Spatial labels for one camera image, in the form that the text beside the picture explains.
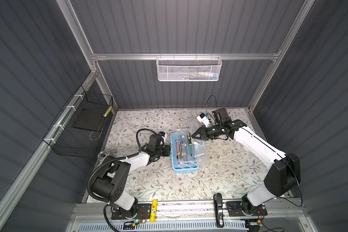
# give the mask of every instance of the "metal rail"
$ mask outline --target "metal rail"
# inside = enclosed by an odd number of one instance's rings
[[[299,204],[300,198],[290,198],[296,204]],[[224,219],[251,219],[256,216],[228,216],[225,203],[223,200]],[[75,205],[74,211],[70,218],[70,224],[83,222],[104,222],[103,207],[106,203],[79,203]],[[296,207],[290,202],[283,199],[272,199],[265,203],[268,215],[265,218],[286,218],[286,217],[307,217],[309,216],[306,209]],[[213,200],[183,200],[183,201],[160,201],[157,204],[156,211],[157,221],[171,220],[209,220],[215,218]]]
[[[225,54],[104,54],[93,53],[91,58],[94,61],[155,61],[157,57],[162,59],[188,59],[189,57],[198,59],[211,59],[213,57],[221,57],[224,61],[237,60],[268,60],[275,61],[278,58],[278,53],[225,53]]]
[[[72,31],[73,36],[76,39],[76,42],[78,43],[82,53],[84,54],[84,57],[90,69],[92,69],[92,66],[94,65],[94,62],[90,57],[92,50],[90,48],[88,40],[86,40],[86,36],[80,26],[80,22],[78,21],[77,17],[75,17],[76,14],[72,12],[73,8],[70,8],[70,2],[66,0],[57,0],[57,3]]]
[[[259,123],[258,121],[256,120],[253,112],[251,112],[249,109],[246,109],[246,114],[247,114],[247,117],[249,118],[249,121],[251,123],[251,126],[253,127],[254,129],[254,132],[259,136],[261,137],[262,139],[266,140],[266,138],[264,137],[264,134],[262,132],[262,129],[260,128],[259,126]]]

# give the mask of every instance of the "table surface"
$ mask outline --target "table surface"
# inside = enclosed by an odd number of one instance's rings
[[[125,156],[138,150],[135,134],[140,128],[168,133],[188,128],[188,123],[204,109],[118,111],[106,144],[113,156]],[[252,128],[244,109],[227,109],[232,120],[240,119]],[[148,142],[149,131],[140,133],[141,144]],[[193,173],[176,174],[171,159],[162,157],[157,162],[135,169],[129,174],[125,191],[139,201],[208,200],[220,192],[223,199],[241,198],[263,183],[267,168],[251,152],[242,149],[234,140],[205,142],[210,163]],[[87,202],[97,202],[88,197]]]

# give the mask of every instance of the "white mesh basket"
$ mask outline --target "white mesh basket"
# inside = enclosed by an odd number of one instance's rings
[[[209,58],[158,56],[156,66],[159,81],[218,81],[222,60],[219,56],[209,56]]]

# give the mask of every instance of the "white robotic arm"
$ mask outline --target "white robotic arm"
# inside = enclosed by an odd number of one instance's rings
[[[241,120],[232,121],[225,108],[212,113],[216,124],[200,127],[193,133],[192,138],[206,141],[221,139],[220,135],[226,135],[256,155],[268,169],[264,182],[242,197],[242,210],[246,215],[252,215],[260,204],[281,196],[300,182],[299,158],[296,155],[286,155],[276,149]]]
[[[258,157],[269,170],[275,161],[285,158],[286,154],[257,136],[249,127],[241,127],[235,132],[234,140],[239,142],[245,150],[251,151]],[[265,186],[260,184],[247,194],[247,199],[253,206],[260,204],[276,197]]]
[[[88,193],[91,197],[119,206],[127,217],[132,217],[138,210],[138,200],[124,190],[128,174],[133,170],[157,161],[161,156],[169,156],[170,145],[165,145],[166,134],[159,132],[150,136],[149,143],[140,146],[139,151],[127,157],[107,156],[94,171],[88,181]]]
[[[274,148],[272,145],[257,136],[249,127],[241,127],[235,132],[233,139],[241,143],[246,150],[251,151],[270,169],[275,160],[286,156],[283,151]]]

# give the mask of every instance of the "gray corrugated wall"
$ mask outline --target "gray corrugated wall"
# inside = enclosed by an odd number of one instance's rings
[[[55,1],[0,0],[0,200],[89,72]],[[61,231],[93,164],[50,153],[3,231]]]
[[[302,0],[71,0],[94,53],[276,52]]]
[[[219,81],[162,82],[155,61],[99,61],[119,108],[248,106],[270,61],[223,61]],[[214,107],[214,100],[209,101]]]
[[[300,157],[319,231],[348,231],[348,1],[316,0],[254,114],[272,145]]]
[[[277,52],[302,2],[71,0],[94,53]],[[270,62],[223,61],[216,82],[159,82],[152,61],[99,64],[119,108],[174,108],[204,107],[211,94],[248,106]]]

